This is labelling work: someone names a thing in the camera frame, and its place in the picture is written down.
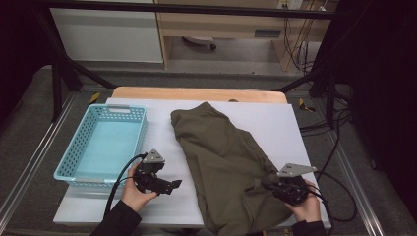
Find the black metal crossbar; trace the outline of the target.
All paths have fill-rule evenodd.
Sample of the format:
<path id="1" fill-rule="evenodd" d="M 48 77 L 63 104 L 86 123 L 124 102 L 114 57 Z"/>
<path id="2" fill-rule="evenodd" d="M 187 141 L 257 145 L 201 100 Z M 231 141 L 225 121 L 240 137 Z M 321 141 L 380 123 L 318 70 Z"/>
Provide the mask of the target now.
<path id="1" fill-rule="evenodd" d="M 306 10 L 280 10 L 245 7 L 178 5 L 178 4 L 151 4 L 151 3 L 127 3 L 127 2 L 103 2 L 85 0 L 36 0 L 36 3 L 48 8 L 101 10 L 123 12 L 154 12 L 172 14 L 203 14 L 203 15 L 227 15 L 250 16 L 294 19 L 320 19 L 331 20 L 337 13 Z"/>

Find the aluminium floor rail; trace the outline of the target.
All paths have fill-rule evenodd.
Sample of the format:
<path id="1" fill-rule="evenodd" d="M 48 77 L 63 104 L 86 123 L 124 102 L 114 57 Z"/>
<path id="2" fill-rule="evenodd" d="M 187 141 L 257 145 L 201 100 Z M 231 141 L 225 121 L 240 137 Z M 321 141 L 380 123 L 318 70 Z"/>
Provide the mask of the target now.
<path id="1" fill-rule="evenodd" d="M 360 214 L 368 235 L 385 236 L 385 232 L 380 224 L 380 221 L 371 206 L 371 203 L 365 193 L 365 189 L 360 183 L 357 174 L 349 162 L 345 148 L 342 144 L 337 144 L 335 146 L 333 158 L 336 160 L 338 169 L 344 178 L 347 188 L 350 190 L 350 193 L 356 201 L 358 213 Z"/>
<path id="2" fill-rule="evenodd" d="M 63 111 L 52 121 L 39 97 L 27 97 L 23 107 L 0 127 L 0 234 L 5 230 L 33 175 L 65 120 L 76 92 L 70 92 Z"/>

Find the white cabinet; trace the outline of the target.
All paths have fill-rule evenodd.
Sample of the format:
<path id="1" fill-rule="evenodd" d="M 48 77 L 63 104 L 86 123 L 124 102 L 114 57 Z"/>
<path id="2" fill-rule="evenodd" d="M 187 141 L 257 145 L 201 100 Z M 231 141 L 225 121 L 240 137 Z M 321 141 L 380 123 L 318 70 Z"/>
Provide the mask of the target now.
<path id="1" fill-rule="evenodd" d="M 52 9 L 67 54 L 78 61 L 163 61 L 154 13 Z"/>

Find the black curtain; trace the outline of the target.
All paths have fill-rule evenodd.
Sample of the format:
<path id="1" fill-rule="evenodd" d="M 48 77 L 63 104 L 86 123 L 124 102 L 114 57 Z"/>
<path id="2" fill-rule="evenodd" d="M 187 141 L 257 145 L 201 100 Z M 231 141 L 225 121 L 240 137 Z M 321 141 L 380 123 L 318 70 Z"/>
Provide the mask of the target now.
<path id="1" fill-rule="evenodd" d="M 336 43 L 367 147 L 417 218 L 417 0 L 339 0 L 318 57 Z"/>
<path id="2" fill-rule="evenodd" d="M 0 0 L 0 124 L 33 75 L 50 63 L 45 38 L 26 0 Z"/>

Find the black metal stand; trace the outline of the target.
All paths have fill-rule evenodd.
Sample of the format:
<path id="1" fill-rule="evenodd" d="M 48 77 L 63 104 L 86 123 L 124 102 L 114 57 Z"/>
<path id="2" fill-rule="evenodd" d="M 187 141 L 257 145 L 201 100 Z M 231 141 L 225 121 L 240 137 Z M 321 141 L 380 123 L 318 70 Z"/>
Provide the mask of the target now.
<path id="1" fill-rule="evenodd" d="M 313 69 L 308 75 L 303 76 L 302 78 L 282 88 L 279 88 L 278 91 L 287 93 L 307 82 L 313 83 L 309 90 L 309 95 L 311 98 L 319 98 L 323 94 L 326 95 L 325 121 L 326 124 L 333 129 L 334 125 L 332 119 L 335 99 L 335 76 L 333 74 L 333 70 L 330 67 L 319 66 Z"/>
<path id="2" fill-rule="evenodd" d="M 83 87 L 83 84 L 78 76 L 78 73 L 81 73 L 107 89 L 117 88 L 116 85 L 94 74 L 92 71 L 70 58 L 64 48 L 58 29 L 56 28 L 49 11 L 35 9 L 32 12 L 36 18 L 36 22 L 42 30 L 42 35 L 46 38 L 46 45 L 51 59 L 53 122 L 59 118 L 63 111 L 61 82 L 64 82 L 70 91 L 79 91 Z"/>

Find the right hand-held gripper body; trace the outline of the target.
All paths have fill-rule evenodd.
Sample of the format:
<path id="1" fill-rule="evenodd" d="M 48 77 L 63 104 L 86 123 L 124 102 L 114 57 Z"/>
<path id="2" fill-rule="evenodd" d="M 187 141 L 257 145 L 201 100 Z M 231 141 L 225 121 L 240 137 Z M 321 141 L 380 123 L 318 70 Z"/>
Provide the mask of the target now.
<path id="1" fill-rule="evenodd" d="M 310 191 L 303 174 L 313 173 L 314 166 L 286 163 L 277 173 L 278 182 L 274 184 L 275 195 L 292 206 L 306 201 Z"/>

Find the person's right hand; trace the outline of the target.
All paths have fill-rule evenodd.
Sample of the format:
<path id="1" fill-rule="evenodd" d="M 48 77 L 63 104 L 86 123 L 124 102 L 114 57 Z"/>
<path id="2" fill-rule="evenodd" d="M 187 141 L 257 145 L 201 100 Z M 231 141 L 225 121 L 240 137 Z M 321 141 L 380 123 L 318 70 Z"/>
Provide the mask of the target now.
<path id="1" fill-rule="evenodd" d="M 286 204 L 286 206 L 293 212 L 297 222 L 316 222 L 321 221 L 321 207 L 318 198 L 314 195 L 315 185 L 306 180 L 306 184 L 309 186 L 310 193 L 306 200 L 297 206 Z"/>

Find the white power strip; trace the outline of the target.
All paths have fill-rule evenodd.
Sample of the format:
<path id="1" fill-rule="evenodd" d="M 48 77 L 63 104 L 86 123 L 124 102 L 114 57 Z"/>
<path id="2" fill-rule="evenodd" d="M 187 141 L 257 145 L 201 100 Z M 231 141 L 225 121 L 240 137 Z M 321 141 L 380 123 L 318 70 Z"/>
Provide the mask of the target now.
<path id="1" fill-rule="evenodd" d="M 278 0 L 277 9 L 298 10 L 302 4 L 303 0 Z"/>

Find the person's left hand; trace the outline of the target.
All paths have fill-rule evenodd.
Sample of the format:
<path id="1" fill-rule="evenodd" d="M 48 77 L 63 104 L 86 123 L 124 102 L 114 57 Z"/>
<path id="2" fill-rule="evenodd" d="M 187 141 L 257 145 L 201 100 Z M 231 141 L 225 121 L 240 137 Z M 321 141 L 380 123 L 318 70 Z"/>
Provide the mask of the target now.
<path id="1" fill-rule="evenodd" d="M 128 170 L 128 179 L 125 181 L 121 201 L 134 212 L 139 212 L 149 201 L 157 197 L 156 192 L 142 193 L 135 185 L 133 176 L 139 163 L 135 163 Z"/>

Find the light blue plastic basket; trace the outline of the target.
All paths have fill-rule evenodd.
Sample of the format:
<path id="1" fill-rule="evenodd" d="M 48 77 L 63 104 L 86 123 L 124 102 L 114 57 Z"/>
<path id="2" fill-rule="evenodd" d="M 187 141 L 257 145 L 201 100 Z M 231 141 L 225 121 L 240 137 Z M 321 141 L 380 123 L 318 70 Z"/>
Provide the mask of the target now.
<path id="1" fill-rule="evenodd" d="M 111 187 L 142 153 L 147 129 L 142 106 L 90 105 L 54 172 L 69 185 Z"/>

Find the light wooden desk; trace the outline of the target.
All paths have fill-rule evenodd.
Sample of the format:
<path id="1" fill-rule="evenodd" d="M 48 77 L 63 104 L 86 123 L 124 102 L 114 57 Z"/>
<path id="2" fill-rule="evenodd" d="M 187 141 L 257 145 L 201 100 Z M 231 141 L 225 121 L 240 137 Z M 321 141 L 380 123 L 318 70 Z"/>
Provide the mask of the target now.
<path id="1" fill-rule="evenodd" d="M 277 9 L 278 0 L 153 0 L 156 4 L 210 5 Z M 303 0 L 298 10 L 332 12 L 331 0 Z M 174 36 L 269 39 L 275 48 L 281 69 L 295 68 L 297 50 L 303 42 L 321 42 L 329 20 L 282 19 L 271 17 L 172 14 L 156 15 L 163 59 L 168 59 L 168 39 Z"/>

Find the olive green pants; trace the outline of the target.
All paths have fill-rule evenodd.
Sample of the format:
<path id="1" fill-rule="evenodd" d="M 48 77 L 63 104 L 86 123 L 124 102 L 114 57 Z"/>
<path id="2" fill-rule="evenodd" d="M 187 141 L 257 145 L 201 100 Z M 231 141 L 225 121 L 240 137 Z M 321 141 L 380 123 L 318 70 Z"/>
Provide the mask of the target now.
<path id="1" fill-rule="evenodd" d="M 277 168 L 253 136 L 235 127 L 209 103 L 171 112 L 196 189 L 205 227 L 217 236 L 247 236 L 273 228 L 291 215 L 283 201 L 262 186 Z"/>

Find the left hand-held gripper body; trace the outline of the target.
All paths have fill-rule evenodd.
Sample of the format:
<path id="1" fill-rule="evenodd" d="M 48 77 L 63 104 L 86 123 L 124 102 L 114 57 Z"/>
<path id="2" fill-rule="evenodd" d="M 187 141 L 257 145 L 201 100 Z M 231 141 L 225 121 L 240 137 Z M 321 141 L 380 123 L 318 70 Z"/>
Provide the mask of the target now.
<path id="1" fill-rule="evenodd" d="M 152 149 L 147 152 L 142 158 L 139 166 L 135 170 L 133 179 L 137 185 L 137 188 L 144 193 L 146 190 L 156 192 L 158 194 L 171 194 L 171 190 L 168 188 L 169 181 L 160 179 L 156 173 L 153 172 L 154 166 L 157 163 L 164 163 L 164 158 L 155 150 Z"/>

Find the chair base with castor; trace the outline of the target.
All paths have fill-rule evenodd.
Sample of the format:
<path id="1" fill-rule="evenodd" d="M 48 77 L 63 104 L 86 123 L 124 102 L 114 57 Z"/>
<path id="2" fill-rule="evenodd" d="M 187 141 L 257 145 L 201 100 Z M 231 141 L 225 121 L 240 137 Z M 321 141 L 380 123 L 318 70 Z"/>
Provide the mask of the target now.
<path id="1" fill-rule="evenodd" d="M 214 40 L 212 37 L 190 37 L 190 36 L 184 36 L 184 39 L 195 43 L 198 45 L 207 45 L 210 50 L 214 51 L 216 49 L 216 44 L 214 43 Z"/>

